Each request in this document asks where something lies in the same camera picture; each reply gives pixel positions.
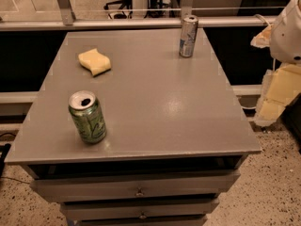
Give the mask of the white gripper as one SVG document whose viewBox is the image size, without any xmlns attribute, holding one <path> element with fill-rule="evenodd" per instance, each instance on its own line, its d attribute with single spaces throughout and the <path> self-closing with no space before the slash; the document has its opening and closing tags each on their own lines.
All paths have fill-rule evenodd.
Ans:
<svg viewBox="0 0 301 226">
<path fill-rule="evenodd" d="M 257 48 L 270 46 L 272 26 L 269 24 L 256 35 L 251 45 Z M 301 66 L 283 64 L 275 73 L 267 70 L 261 82 L 261 96 L 255 108 L 254 122 L 267 127 L 277 121 L 289 105 L 301 93 Z"/>
</svg>

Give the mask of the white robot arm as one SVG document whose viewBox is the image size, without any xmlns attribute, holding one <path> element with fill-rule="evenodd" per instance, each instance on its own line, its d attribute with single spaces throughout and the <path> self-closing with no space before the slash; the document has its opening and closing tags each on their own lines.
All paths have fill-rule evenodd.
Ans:
<svg viewBox="0 0 301 226">
<path fill-rule="evenodd" d="M 291 0 L 251 43 L 268 47 L 278 69 L 267 70 L 261 82 L 261 97 L 254 122 L 260 127 L 276 122 L 285 108 L 301 93 L 301 0 Z"/>
</svg>

